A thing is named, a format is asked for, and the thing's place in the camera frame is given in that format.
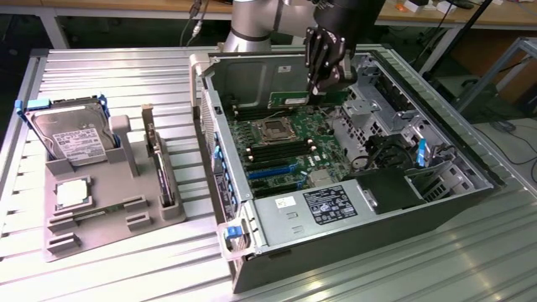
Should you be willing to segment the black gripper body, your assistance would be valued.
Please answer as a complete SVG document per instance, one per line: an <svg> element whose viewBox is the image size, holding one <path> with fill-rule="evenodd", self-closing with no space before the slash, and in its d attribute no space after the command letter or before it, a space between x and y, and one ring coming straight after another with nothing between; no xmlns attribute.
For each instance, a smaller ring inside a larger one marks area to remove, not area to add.
<svg viewBox="0 0 537 302"><path fill-rule="evenodd" d="M315 1L316 34L329 56L355 50L371 31L385 1Z"/></svg>

